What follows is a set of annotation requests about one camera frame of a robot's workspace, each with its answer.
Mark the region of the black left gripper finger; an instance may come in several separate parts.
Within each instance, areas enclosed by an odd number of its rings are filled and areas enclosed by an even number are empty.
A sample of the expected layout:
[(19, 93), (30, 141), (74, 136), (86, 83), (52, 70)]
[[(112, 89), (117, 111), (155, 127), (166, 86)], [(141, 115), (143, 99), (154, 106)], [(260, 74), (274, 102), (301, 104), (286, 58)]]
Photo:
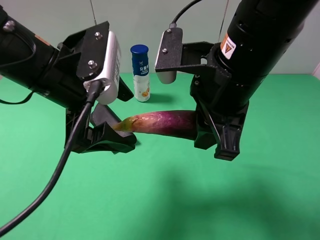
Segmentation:
[(104, 122), (95, 127), (85, 126), (75, 140), (72, 151), (78, 154), (90, 152), (129, 153), (136, 148), (137, 138), (133, 133), (121, 135)]
[[(128, 102), (133, 97), (133, 92), (120, 77), (117, 99), (122, 102)], [(100, 102), (98, 102), (90, 115), (90, 123), (92, 125), (101, 125), (103, 123), (115, 125), (120, 122), (121, 119), (116, 115), (116, 113), (107, 104), (102, 104)]]

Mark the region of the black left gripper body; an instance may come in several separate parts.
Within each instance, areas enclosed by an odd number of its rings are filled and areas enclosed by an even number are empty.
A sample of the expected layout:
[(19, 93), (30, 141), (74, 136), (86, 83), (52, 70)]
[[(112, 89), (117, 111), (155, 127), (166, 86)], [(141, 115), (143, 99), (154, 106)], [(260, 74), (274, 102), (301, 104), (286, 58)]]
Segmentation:
[[(105, 21), (68, 36), (59, 44), (58, 52), (54, 54), (44, 75), (37, 82), (41, 94), (66, 109), (67, 139), (86, 102), (90, 101), (93, 108), (99, 103), (97, 98), (103, 91), (102, 80), (94, 81), (88, 91), (83, 83), (95, 79), (102, 72), (109, 31), (110, 24)], [(85, 126), (94, 127), (90, 122), (92, 112), (93, 110), (88, 112), (78, 135)]]

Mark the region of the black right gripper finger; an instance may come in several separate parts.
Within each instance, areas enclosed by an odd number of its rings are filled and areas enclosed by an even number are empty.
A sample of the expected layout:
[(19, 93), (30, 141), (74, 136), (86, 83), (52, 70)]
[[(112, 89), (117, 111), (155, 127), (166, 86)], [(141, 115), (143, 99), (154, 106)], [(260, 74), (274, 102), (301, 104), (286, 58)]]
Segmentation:
[(233, 161), (240, 154), (243, 124), (219, 121), (213, 123), (217, 144), (214, 157), (220, 160)]
[(194, 147), (202, 150), (207, 150), (216, 145), (214, 134), (206, 122), (205, 118), (197, 109), (196, 113), (196, 138), (194, 140)]

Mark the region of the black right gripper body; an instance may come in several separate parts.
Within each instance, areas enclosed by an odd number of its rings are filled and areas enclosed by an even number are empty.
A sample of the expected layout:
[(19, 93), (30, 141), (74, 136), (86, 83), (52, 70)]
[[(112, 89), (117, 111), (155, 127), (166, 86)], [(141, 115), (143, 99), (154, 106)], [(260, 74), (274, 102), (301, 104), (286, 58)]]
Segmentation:
[(214, 137), (214, 121), (244, 126), (249, 107), (242, 101), (244, 88), (233, 80), (235, 74), (221, 60), (220, 51), (218, 43), (194, 42), (183, 44), (181, 54), (183, 71), (194, 75), (190, 95)]

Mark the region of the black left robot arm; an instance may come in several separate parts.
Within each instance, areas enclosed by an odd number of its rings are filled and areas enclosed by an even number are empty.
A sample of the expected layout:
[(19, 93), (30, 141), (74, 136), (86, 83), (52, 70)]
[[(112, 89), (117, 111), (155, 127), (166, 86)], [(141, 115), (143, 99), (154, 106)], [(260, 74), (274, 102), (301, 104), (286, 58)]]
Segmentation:
[(0, 74), (65, 108), (67, 135), (78, 120), (90, 86), (99, 81), (102, 92), (86, 118), (75, 153), (135, 149), (132, 133), (114, 130), (120, 118), (110, 109), (115, 100), (126, 102), (132, 91), (120, 76), (121, 48), (107, 21), (69, 35), (57, 47), (0, 12)]

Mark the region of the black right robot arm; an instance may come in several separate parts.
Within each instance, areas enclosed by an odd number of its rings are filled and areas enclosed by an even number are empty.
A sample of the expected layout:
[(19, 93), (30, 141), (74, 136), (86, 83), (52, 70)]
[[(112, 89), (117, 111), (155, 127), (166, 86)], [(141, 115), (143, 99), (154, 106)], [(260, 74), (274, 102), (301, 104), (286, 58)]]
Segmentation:
[(232, 161), (250, 98), (304, 28), (315, 0), (243, 0), (223, 40), (201, 44), (206, 64), (187, 56), (179, 69), (193, 74), (190, 94), (196, 102), (195, 146), (215, 146), (216, 159)]

